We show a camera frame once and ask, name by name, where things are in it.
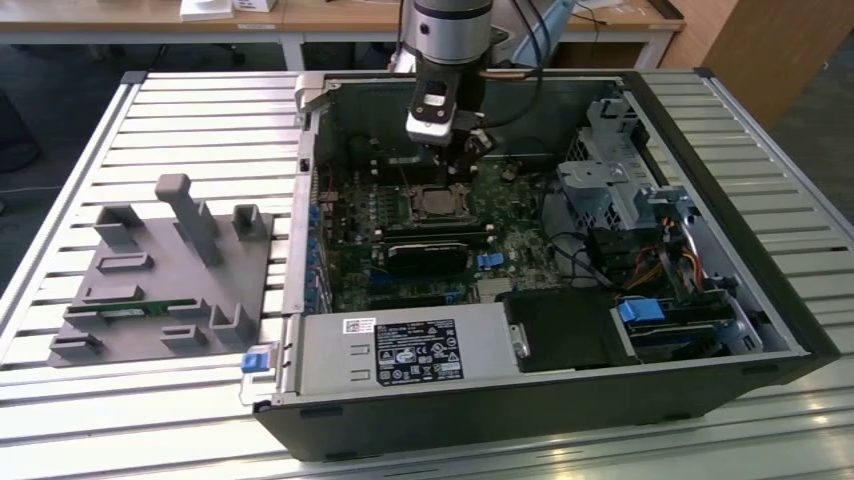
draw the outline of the aluminum slotted table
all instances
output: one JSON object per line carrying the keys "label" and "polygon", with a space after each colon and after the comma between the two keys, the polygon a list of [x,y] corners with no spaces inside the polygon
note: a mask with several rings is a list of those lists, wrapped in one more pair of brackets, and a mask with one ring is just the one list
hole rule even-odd
{"label": "aluminum slotted table", "polygon": [[696,420],[308,464],[239,400],[240,355],[49,368],[100,206],[131,202],[143,217],[171,215],[153,196],[163,173],[189,175],[213,214],[247,202],[275,214],[261,341],[280,335],[296,74],[125,78],[0,301],[2,478],[828,478],[854,466],[851,227],[719,82],[692,71],[644,78],[843,353],[792,384]]}

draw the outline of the gray carpet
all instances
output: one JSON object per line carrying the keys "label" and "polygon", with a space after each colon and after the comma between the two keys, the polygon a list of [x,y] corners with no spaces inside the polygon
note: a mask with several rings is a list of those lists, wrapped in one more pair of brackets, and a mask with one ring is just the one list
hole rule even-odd
{"label": "gray carpet", "polygon": [[[241,45],[245,64],[235,67],[228,52],[211,45],[173,46],[160,71],[281,70],[276,45]],[[0,291],[56,197],[56,189],[17,193],[26,187],[61,186],[89,135],[128,70],[145,70],[155,46],[128,46],[121,58],[95,62],[81,46],[34,46],[18,51],[0,46],[0,88],[6,91],[42,149],[38,160],[21,170],[0,174]],[[353,52],[336,45],[312,45],[309,68],[377,68],[385,59],[369,49]],[[848,38],[810,84],[778,127],[771,131],[795,162],[850,219],[854,218],[854,37]]]}

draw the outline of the wooden desk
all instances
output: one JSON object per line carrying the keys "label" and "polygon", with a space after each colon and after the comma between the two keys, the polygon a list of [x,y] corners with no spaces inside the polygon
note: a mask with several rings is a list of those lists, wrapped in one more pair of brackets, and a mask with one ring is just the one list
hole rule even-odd
{"label": "wooden desk", "polygon": [[[181,22],[180,0],[0,0],[0,42],[20,44],[279,43],[288,69],[303,70],[301,44],[391,42],[393,0],[279,0],[269,13]],[[682,20],[668,20],[647,3],[598,9],[596,28],[572,17],[562,42],[643,45],[635,66],[654,68]]]}
{"label": "wooden desk", "polygon": [[277,30],[284,1],[269,13],[181,22],[180,0],[0,0],[0,32],[239,32],[241,26]]}
{"label": "wooden desk", "polygon": [[[666,19],[647,0],[627,0],[619,8],[594,11],[604,24],[571,17],[560,42],[635,43],[634,66],[655,68],[672,34],[684,21]],[[287,0],[281,28],[300,32],[301,42],[392,42],[397,31],[397,2],[393,0]]]}

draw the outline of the white box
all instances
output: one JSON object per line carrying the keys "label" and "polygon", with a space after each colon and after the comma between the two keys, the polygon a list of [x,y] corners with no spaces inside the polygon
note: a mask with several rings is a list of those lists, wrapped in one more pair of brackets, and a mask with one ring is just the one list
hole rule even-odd
{"label": "white box", "polygon": [[181,21],[233,18],[231,0],[181,0]]}
{"label": "white box", "polygon": [[244,12],[269,12],[276,0],[232,0],[235,10]]}

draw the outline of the power supply label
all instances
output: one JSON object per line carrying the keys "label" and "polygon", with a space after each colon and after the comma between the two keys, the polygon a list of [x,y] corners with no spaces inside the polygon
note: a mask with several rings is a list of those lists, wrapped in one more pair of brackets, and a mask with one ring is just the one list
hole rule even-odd
{"label": "power supply label", "polygon": [[384,387],[463,378],[452,319],[373,327],[376,381]]}

